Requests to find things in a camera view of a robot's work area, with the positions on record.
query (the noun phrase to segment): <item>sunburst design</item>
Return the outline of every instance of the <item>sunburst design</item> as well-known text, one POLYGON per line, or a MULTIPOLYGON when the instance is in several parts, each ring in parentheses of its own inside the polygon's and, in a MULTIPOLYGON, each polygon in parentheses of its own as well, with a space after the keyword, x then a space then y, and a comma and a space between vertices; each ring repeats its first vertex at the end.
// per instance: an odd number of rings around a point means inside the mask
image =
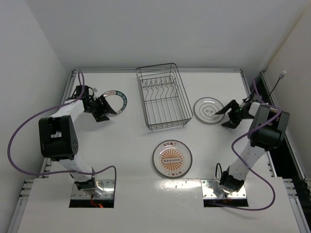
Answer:
POLYGON ((167 171, 178 171, 184 164, 184 156, 178 150, 170 148, 160 156, 161 166, 167 171))

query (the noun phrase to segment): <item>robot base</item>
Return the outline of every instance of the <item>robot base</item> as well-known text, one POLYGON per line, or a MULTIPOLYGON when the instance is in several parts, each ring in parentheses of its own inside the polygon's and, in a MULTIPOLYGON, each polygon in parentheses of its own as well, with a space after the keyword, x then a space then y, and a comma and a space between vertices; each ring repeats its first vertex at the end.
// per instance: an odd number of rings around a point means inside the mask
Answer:
MULTIPOLYGON (((114 200, 114 180, 98 180, 101 187, 104 187, 104 193, 99 198, 94 198, 95 204, 101 204, 104 208, 113 208, 114 200)), ((95 208, 91 204, 91 196, 83 191, 79 191, 73 184, 69 208, 95 208)))
POLYGON ((244 185, 239 192, 233 193, 226 193, 216 179, 201 180, 201 185, 204 207, 218 207, 214 203, 238 207, 248 206, 244 185))

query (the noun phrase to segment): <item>white plate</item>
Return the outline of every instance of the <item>white plate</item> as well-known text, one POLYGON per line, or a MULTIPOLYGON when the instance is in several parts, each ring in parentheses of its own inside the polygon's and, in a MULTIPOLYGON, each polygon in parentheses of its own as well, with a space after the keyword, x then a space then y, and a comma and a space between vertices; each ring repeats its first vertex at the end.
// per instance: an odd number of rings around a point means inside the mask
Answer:
POLYGON ((203 122, 215 124, 224 118, 224 114, 215 115, 216 112, 223 109, 223 104, 217 99, 204 97, 194 104, 195 115, 203 122))
POLYGON ((155 169, 164 177, 180 178, 191 168, 192 154, 180 141, 161 142, 153 153, 155 169))

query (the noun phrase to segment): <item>black wire basket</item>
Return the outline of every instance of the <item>black wire basket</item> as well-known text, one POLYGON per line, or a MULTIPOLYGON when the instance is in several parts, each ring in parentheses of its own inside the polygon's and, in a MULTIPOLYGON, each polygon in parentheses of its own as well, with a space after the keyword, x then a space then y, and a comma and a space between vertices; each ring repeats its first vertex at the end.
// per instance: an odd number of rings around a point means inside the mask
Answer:
POLYGON ((139 67, 136 75, 145 123, 151 131, 184 126, 192 119, 175 63, 139 67))

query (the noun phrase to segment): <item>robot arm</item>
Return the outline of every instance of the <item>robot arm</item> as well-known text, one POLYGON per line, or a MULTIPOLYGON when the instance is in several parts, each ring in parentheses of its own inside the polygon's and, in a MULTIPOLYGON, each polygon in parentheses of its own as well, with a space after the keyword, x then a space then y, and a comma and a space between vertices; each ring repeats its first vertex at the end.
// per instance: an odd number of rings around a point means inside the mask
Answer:
POLYGON ((72 104, 60 108, 55 114, 39 120, 41 153, 44 157, 57 161, 67 170, 74 170, 70 175, 79 190, 94 196, 100 196, 104 189, 99 186, 92 167, 87 165, 78 154, 78 139, 73 123, 84 112, 92 113, 97 122, 109 120, 106 114, 116 114, 104 96, 90 96, 88 86, 81 100, 74 101, 81 93, 82 86, 77 86, 73 97, 65 103, 72 104))
MULTIPOLYGON (((278 110, 264 104, 253 102, 248 113, 254 116, 250 131, 272 118, 278 110)), ((258 131, 248 135, 248 142, 241 153, 246 166, 239 158, 222 173, 219 185, 227 192, 239 191, 243 186, 249 169, 257 160, 272 148, 277 148, 283 141, 285 130, 289 120, 289 113, 281 112, 280 116, 271 124, 264 126, 258 131)))

